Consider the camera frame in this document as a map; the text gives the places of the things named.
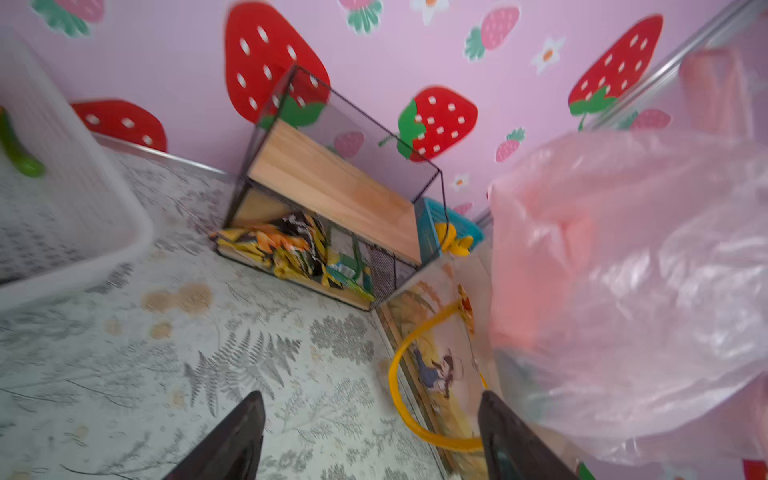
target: plastic bag handle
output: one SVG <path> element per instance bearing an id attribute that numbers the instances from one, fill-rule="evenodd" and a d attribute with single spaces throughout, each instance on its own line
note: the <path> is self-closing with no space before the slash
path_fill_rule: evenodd
<path id="1" fill-rule="evenodd" d="M 728 138 L 753 138 L 752 105 L 738 52 L 720 48 L 688 55 L 680 64 L 680 83 L 694 128 Z"/>

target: plastic bag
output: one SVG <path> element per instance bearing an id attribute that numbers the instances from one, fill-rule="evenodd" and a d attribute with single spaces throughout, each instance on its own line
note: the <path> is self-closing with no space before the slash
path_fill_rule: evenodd
<path id="1" fill-rule="evenodd" d="M 738 89 L 703 91 L 715 105 Z M 637 442 L 766 370 L 768 150 L 733 141 L 748 130 L 573 134 L 492 184 L 490 333 L 518 414 L 609 462 L 674 459 Z M 716 444 L 700 455 L 732 449 Z"/>

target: green strawberry stem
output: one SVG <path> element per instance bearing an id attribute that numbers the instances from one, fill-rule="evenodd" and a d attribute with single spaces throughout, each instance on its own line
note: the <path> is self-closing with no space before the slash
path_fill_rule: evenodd
<path id="1" fill-rule="evenodd" d="M 379 146 L 383 147 L 384 144 L 386 144 L 388 141 L 392 140 L 393 138 L 397 138 L 397 135 L 395 134 L 387 135 L 386 137 L 384 137 L 384 140 L 379 142 Z"/>

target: wooden shelf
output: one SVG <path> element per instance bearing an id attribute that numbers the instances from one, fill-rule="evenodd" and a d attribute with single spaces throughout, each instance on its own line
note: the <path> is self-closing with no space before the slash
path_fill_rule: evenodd
<path id="1" fill-rule="evenodd" d="M 413 204 L 278 120 L 248 176 L 398 257 L 421 264 Z"/>
<path id="2" fill-rule="evenodd" d="M 264 272 L 271 273 L 269 270 L 252 261 L 250 258 L 245 257 L 244 255 L 240 255 L 240 253 L 238 253 L 237 250 L 232 247 L 219 247 L 219 253 L 225 257 L 231 258 L 232 260 L 236 260 L 238 262 L 245 263 L 246 265 L 254 266 L 259 270 L 263 270 Z M 288 281 L 297 283 L 301 286 L 305 286 L 306 288 L 315 290 L 316 292 L 323 295 L 331 296 L 332 298 L 335 298 L 341 302 L 348 303 L 351 306 L 356 306 L 361 310 L 368 311 L 371 309 L 371 303 L 352 290 L 340 290 L 337 288 L 331 288 L 329 286 L 323 286 L 320 283 L 312 281 L 308 278 L 289 279 Z"/>

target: cartoon girl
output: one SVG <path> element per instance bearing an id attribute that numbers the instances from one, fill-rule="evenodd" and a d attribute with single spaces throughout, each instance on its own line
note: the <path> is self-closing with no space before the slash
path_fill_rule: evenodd
<path id="1" fill-rule="evenodd" d="M 419 378 L 422 383 L 432 392 L 442 392 L 446 398 L 450 398 L 449 387 L 453 384 L 453 355 L 451 350 L 442 357 L 440 363 L 430 362 L 431 367 L 424 363 L 422 353 L 418 348 L 412 349 L 416 358 L 416 365 L 419 367 Z"/>

